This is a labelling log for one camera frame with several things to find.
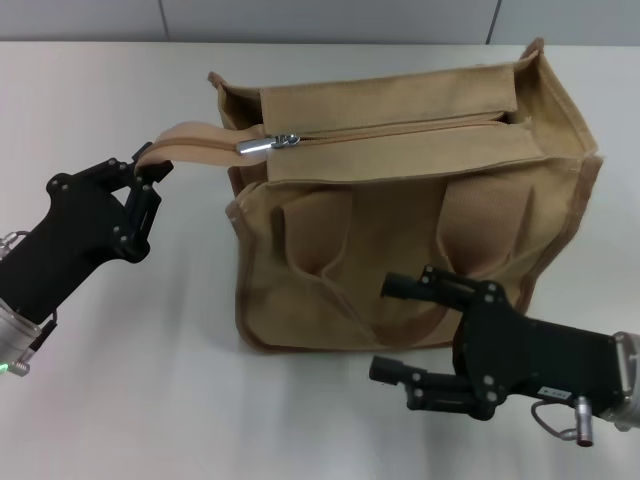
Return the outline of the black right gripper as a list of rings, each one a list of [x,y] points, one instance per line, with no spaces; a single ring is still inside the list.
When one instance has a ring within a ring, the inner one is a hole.
[[[417,279],[387,273],[382,296],[462,312],[453,340],[453,365],[467,380],[373,357],[369,379],[402,384],[409,410],[470,414],[472,387],[485,403],[491,403],[488,394],[494,393],[494,405],[510,395],[523,395],[573,406],[583,396],[596,416],[622,403],[613,336],[522,315],[497,284],[426,265]]]

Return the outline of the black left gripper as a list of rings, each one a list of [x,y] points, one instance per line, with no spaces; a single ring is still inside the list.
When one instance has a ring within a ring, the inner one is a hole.
[[[111,158],[89,175],[59,174],[47,185],[45,218],[1,261],[1,299],[28,320],[45,320],[99,266],[142,261],[161,203],[154,185],[173,170],[165,161],[135,169],[143,144],[129,162]]]

